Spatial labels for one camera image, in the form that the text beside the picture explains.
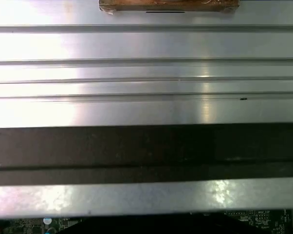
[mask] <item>circuit board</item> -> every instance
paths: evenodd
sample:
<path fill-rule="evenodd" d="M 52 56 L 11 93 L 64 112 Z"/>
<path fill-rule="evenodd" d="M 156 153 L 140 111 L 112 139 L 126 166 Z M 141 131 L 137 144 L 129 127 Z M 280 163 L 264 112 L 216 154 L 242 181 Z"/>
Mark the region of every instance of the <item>circuit board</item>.
<path fill-rule="evenodd" d="M 293 234 L 291 210 L 226 211 L 225 214 L 271 234 Z"/>
<path fill-rule="evenodd" d="M 274 211 L 226 211 L 229 217 L 269 231 L 271 234 L 293 234 L 292 212 Z M 13 219 L 9 220 L 3 234 L 55 234 L 83 221 L 82 218 Z"/>
<path fill-rule="evenodd" d="M 42 218 L 13 219 L 10 226 L 3 229 L 3 234 L 55 234 L 82 221 L 81 218 L 53 218 L 45 224 Z"/>

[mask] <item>metal shelf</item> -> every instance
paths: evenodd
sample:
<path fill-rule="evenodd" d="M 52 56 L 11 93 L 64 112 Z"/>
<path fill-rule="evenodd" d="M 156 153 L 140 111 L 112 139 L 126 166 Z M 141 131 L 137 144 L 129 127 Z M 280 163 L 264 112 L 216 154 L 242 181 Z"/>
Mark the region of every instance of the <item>metal shelf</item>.
<path fill-rule="evenodd" d="M 0 0 L 0 127 L 257 122 L 293 122 L 293 1 L 111 16 Z"/>

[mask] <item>metal panel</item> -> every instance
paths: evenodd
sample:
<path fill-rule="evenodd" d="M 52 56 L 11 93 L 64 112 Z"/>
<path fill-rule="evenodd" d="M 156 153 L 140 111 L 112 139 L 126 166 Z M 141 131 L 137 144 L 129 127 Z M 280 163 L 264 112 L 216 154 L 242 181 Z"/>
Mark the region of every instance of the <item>metal panel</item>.
<path fill-rule="evenodd" d="M 112 16 L 0 0 L 0 127 L 256 122 L 293 122 L 293 0 Z"/>
<path fill-rule="evenodd" d="M 0 187 L 0 218 L 293 208 L 293 178 Z"/>

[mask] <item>black plastic part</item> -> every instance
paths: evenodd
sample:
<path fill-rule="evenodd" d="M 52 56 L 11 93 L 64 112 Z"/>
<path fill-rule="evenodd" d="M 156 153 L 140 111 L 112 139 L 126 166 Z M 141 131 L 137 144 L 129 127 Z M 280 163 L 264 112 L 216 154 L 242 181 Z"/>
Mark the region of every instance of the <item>black plastic part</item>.
<path fill-rule="evenodd" d="M 293 124 L 0 129 L 0 185 L 293 176 Z"/>

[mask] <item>wooden block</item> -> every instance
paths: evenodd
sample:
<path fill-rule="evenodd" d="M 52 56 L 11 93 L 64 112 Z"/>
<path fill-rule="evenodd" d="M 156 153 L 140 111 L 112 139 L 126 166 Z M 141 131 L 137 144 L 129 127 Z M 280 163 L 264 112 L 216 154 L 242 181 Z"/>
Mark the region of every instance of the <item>wooden block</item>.
<path fill-rule="evenodd" d="M 112 11 L 232 11 L 239 0 L 99 0 L 99 7 Z"/>

